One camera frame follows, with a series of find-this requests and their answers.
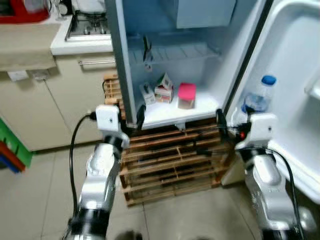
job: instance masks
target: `green object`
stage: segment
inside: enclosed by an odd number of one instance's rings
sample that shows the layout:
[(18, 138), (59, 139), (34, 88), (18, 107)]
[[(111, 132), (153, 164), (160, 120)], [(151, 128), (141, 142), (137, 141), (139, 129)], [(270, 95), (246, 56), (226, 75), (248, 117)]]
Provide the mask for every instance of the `green object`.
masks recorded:
[(0, 141), (16, 155), (16, 157), (27, 167), (31, 165), (33, 154), (19, 141), (13, 132), (6, 126), (0, 118)]

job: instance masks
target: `tiled floor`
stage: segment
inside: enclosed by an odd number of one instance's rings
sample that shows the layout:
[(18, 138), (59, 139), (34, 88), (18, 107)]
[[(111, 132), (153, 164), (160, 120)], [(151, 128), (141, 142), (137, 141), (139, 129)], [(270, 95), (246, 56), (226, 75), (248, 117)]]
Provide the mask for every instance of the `tiled floor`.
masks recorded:
[[(78, 193), (93, 148), (75, 150)], [(68, 156), (67, 150), (37, 155), (31, 168), (21, 175), (0, 170), (1, 240), (60, 239), (72, 214)], [(144, 240), (260, 239), (249, 193), (243, 185), (167, 198), (130, 209), (119, 189), (107, 239), (114, 240), (125, 230), (141, 232)]]

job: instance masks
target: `wooden crate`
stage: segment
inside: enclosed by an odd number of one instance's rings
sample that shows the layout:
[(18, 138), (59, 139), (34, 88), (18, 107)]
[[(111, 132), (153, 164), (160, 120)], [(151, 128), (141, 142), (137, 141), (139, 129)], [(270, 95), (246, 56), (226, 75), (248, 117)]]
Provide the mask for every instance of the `wooden crate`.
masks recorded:
[(104, 104), (115, 105), (119, 103), (121, 111), (121, 117), (126, 119), (124, 101), (122, 99), (122, 93), (120, 83), (117, 74), (106, 74), (102, 84), (104, 91)]
[(217, 187), (234, 146), (221, 143), (216, 119), (144, 130), (122, 154), (120, 180), (127, 205)]

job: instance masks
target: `small box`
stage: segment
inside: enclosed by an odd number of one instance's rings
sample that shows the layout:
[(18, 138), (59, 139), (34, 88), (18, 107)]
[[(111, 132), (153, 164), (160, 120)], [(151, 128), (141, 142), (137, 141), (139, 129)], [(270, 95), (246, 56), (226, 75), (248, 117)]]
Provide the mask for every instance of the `small box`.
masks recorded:
[(139, 87), (140, 87), (140, 91), (142, 93), (142, 96), (144, 98), (145, 104), (146, 105), (154, 104), (156, 102), (156, 97), (150, 87), (150, 84), (148, 82), (145, 82), (144, 84), (140, 85)]
[(160, 103), (171, 103), (174, 98), (174, 86), (172, 81), (165, 73), (156, 82), (157, 86), (154, 89), (155, 99)]
[(178, 90), (178, 108), (193, 109), (195, 107), (197, 87), (193, 83), (181, 83)]

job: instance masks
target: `plastic bottle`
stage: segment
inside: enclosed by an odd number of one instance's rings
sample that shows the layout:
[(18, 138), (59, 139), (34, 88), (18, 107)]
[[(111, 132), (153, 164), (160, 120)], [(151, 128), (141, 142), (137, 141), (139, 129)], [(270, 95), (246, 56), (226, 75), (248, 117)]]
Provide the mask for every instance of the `plastic bottle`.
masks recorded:
[(274, 85), (277, 79), (271, 75), (265, 75), (260, 84), (255, 89), (249, 92), (241, 105), (237, 107), (233, 117), (233, 123), (243, 124), (247, 122), (247, 108), (251, 108), (255, 113), (265, 113), (268, 110), (269, 104), (274, 93)]

